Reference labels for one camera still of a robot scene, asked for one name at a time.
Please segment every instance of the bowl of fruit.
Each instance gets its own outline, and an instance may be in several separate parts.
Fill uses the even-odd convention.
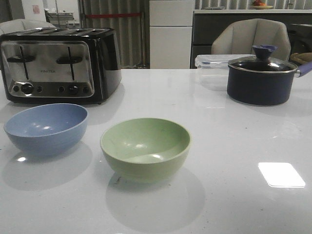
[[[264,10],[264,9],[271,9],[273,6],[268,6],[265,2],[262,2],[262,0],[254,0],[251,8],[256,10]]]

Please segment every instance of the lid knob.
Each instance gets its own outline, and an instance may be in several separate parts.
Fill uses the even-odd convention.
[[[267,60],[276,49],[277,46],[275,45],[253,45],[255,55],[260,60]]]

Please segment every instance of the container lid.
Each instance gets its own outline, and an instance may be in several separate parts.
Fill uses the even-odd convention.
[[[211,65],[227,65],[229,60],[241,57],[252,56],[251,54],[237,55],[197,55],[195,58],[195,66],[211,66]]]
[[[276,46],[253,46],[256,56],[232,59],[228,65],[232,68],[256,73],[290,73],[297,70],[297,65],[277,58],[270,58]]]

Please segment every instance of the chair backrest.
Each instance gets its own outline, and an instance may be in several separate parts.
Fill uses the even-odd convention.
[[[15,19],[0,23],[0,35],[34,28],[55,28],[55,26],[44,21]]]
[[[254,54],[252,45],[276,45],[272,57],[288,60],[291,44],[284,23],[248,19],[230,24],[213,42],[212,54]]]

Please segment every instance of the toaster brand logo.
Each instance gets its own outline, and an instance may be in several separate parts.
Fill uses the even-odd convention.
[[[41,70],[42,73],[55,73],[55,70]]]

